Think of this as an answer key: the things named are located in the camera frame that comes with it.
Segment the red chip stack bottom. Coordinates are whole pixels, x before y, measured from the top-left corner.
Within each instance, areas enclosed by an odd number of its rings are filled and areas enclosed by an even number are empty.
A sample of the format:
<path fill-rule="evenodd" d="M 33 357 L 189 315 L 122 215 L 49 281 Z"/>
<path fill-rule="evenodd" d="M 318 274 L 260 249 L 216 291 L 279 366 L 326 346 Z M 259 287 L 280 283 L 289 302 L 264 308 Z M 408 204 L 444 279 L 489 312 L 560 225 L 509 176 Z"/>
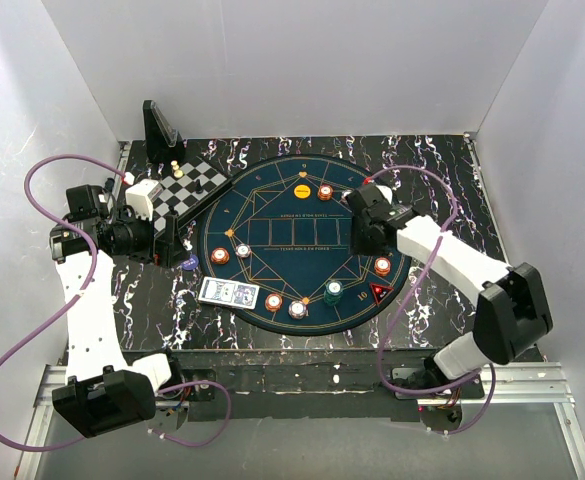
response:
<path fill-rule="evenodd" d="M 280 294 L 271 293 L 265 299 L 265 308 L 270 312 L 277 312 L 283 305 L 283 298 Z"/>

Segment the playing card deck box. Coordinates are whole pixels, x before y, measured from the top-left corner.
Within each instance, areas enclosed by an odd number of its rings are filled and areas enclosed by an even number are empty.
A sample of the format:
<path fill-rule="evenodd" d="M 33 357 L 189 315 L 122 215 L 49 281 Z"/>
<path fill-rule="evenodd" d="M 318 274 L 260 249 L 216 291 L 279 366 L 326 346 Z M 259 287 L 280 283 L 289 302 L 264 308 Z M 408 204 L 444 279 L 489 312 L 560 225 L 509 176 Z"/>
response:
<path fill-rule="evenodd" d="M 235 280 L 204 277 L 198 301 L 206 304 L 248 309 L 255 308 L 260 287 Z"/>

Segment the green chip stack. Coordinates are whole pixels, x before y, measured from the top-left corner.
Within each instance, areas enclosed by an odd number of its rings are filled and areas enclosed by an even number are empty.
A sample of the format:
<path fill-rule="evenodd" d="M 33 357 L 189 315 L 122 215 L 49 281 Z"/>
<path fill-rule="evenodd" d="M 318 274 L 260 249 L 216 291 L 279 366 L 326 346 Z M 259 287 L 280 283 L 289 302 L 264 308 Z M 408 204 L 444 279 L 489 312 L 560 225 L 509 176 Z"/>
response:
<path fill-rule="evenodd" d="M 323 300 L 326 305 L 337 305 L 343 296 L 343 284 L 339 280 L 331 279 L 325 285 Z"/>

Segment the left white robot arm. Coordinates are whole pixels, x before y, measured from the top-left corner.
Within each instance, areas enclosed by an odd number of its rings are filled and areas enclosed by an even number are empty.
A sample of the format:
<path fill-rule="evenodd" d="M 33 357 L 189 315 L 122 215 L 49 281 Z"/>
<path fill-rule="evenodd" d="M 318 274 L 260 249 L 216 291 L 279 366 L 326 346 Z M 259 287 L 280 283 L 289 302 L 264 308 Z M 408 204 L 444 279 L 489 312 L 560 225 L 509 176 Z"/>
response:
<path fill-rule="evenodd" d="M 84 437 L 144 420 L 156 412 L 156 394 L 177 398 L 185 377 L 166 352 L 127 362 L 121 351 L 111 300 L 114 257 L 141 263 L 157 259 L 153 206 L 162 187 L 142 180 L 116 207 L 104 188 L 82 185 L 66 192 L 69 211 L 50 232 L 52 259 L 67 299 L 66 384 L 53 391 L 53 406 Z"/>

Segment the blue chip stack top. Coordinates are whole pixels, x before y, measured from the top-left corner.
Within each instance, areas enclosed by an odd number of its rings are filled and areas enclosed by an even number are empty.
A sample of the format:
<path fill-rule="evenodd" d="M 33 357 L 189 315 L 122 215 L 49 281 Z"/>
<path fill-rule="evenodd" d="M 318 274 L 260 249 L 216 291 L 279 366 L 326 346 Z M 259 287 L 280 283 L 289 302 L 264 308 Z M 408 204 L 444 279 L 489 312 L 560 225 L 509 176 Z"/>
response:
<path fill-rule="evenodd" d="M 351 190 L 344 190 L 341 194 L 341 202 L 347 203 L 347 197 L 352 193 Z"/>

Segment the red chip stack top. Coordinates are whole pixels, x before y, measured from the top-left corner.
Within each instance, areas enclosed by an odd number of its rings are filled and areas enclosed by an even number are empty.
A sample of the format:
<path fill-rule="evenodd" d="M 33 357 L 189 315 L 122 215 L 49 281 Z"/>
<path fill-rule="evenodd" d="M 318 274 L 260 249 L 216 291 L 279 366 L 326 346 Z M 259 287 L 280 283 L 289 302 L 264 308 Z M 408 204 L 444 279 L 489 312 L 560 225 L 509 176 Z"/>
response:
<path fill-rule="evenodd" d="M 317 197 L 321 201 L 329 201 L 333 196 L 333 188 L 330 185 L 323 184 L 318 188 Z"/>

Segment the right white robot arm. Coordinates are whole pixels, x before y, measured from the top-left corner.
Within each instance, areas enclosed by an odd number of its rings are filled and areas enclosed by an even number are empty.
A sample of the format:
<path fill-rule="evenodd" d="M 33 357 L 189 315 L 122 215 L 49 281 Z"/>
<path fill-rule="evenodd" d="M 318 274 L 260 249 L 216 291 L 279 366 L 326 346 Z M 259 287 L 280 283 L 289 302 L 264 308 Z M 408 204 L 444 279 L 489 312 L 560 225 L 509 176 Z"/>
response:
<path fill-rule="evenodd" d="M 447 397 L 485 365 L 505 366 L 551 332 L 553 320 L 539 271 L 511 266 L 470 247 L 430 216 L 395 204 L 390 188 L 364 184 L 346 195 L 352 213 L 351 250 L 380 255 L 391 250 L 433 270 L 474 306 L 471 332 L 424 360 L 400 384 L 384 379 L 402 396 Z"/>

